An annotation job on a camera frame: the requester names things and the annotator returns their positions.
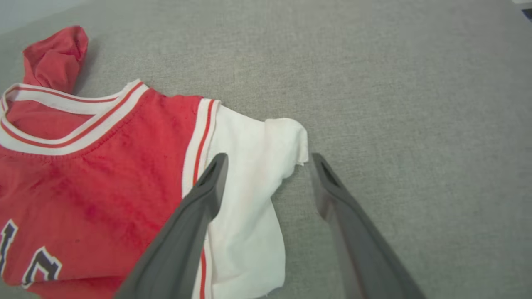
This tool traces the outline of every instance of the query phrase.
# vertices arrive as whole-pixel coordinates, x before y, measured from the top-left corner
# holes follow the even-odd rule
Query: gray cloth
[[[1,35],[0,89],[22,80],[26,45],[80,24],[78,95],[140,78],[293,118],[428,298],[532,297],[532,24],[509,0],[138,2]],[[308,169],[273,203],[287,263],[269,298],[341,298]]]

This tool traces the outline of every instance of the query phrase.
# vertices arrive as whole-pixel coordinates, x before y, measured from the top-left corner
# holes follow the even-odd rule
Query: black letter with white outline
[[[0,235],[2,235],[2,241],[0,242],[0,276],[4,275],[4,268],[7,262],[7,252],[9,250],[9,246],[11,246],[11,243],[13,243],[13,240],[15,240],[15,235],[18,230],[19,228],[15,225],[13,220],[10,219],[0,233]]]
[[[63,264],[54,256],[46,251],[43,246],[35,251],[30,266],[22,278],[22,287],[29,288],[35,282],[37,270],[44,274],[44,280],[56,280]]]

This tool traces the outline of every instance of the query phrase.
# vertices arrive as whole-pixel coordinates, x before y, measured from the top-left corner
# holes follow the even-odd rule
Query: red sleeve
[[[24,83],[72,93],[89,40],[80,26],[62,29],[29,45],[24,55]]]

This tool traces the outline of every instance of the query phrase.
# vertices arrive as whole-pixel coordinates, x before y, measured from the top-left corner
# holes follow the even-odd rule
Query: white fabric
[[[220,212],[207,231],[209,291],[214,299],[257,298],[285,280],[285,247],[270,197],[295,164],[308,160],[307,133],[291,119],[262,122],[220,106],[206,163],[218,153],[228,154],[229,169]]]

